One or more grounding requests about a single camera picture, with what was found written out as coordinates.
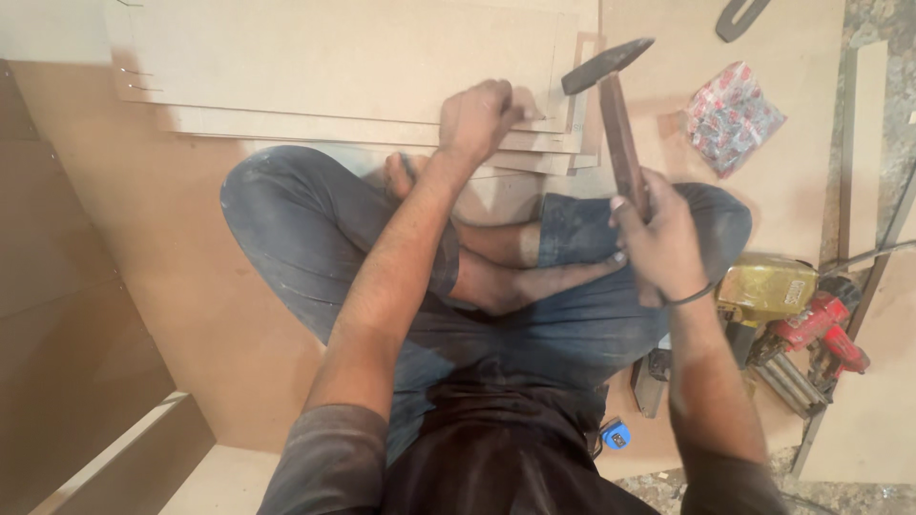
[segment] blue jeans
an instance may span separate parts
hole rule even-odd
[[[696,223],[706,274],[721,279],[744,249],[751,217],[727,192],[677,184]],[[327,345],[366,253],[398,206],[337,161],[303,147],[274,147],[238,164],[221,193],[226,222],[270,288]],[[591,263],[615,252],[607,199],[548,193],[541,209],[539,267]],[[633,269],[536,301],[497,318],[442,301],[458,277],[459,242],[443,233],[429,290],[398,357],[389,463],[416,438],[424,414],[452,389],[537,387],[563,392],[558,409],[582,433],[604,416],[605,381],[667,332],[664,309],[639,305]]]

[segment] knee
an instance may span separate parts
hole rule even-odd
[[[744,251],[753,228],[750,210],[731,193],[710,184],[675,184],[696,224],[709,279],[721,279]]]
[[[252,206],[274,203],[284,192],[308,188],[303,178],[321,173],[333,159],[314,148],[284,145],[260,150],[229,171],[220,189],[220,205],[227,220]]]

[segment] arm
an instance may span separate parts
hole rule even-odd
[[[681,300],[708,284],[687,202],[657,172],[645,171],[654,210],[648,225],[623,198],[611,202],[633,266],[665,297]],[[767,461],[757,413],[715,313],[712,294],[671,307],[671,425],[688,477],[706,471],[705,452]]]
[[[445,101],[440,148],[359,269],[306,410],[351,404],[388,419],[395,362],[426,293],[442,230],[471,174],[521,119],[511,103],[506,81],[483,82]]]

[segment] hammer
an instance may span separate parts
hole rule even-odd
[[[654,38],[642,38],[607,49],[570,71],[562,79],[563,91],[568,95],[581,93],[598,84],[601,117],[605,122],[607,149],[614,166],[617,193],[631,201],[645,221],[651,218],[649,193],[646,192],[642,168],[636,156],[633,129],[629,124],[619,73],[654,42]],[[639,304],[651,308],[661,307],[659,292],[639,275],[636,277],[636,287]]]

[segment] black bracelet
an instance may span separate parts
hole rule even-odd
[[[713,288],[715,288],[715,283],[714,283],[714,282],[710,282],[708,285],[706,285],[706,288],[703,288],[702,290],[700,290],[700,291],[694,293],[694,294],[691,295],[690,297],[687,297],[686,299],[681,299],[680,301],[668,301],[668,304],[669,304],[670,306],[680,306],[680,305],[686,304],[686,303],[688,303],[688,302],[696,301],[697,299],[699,299],[699,298],[701,298],[701,297],[705,297],[710,291],[713,290]]]

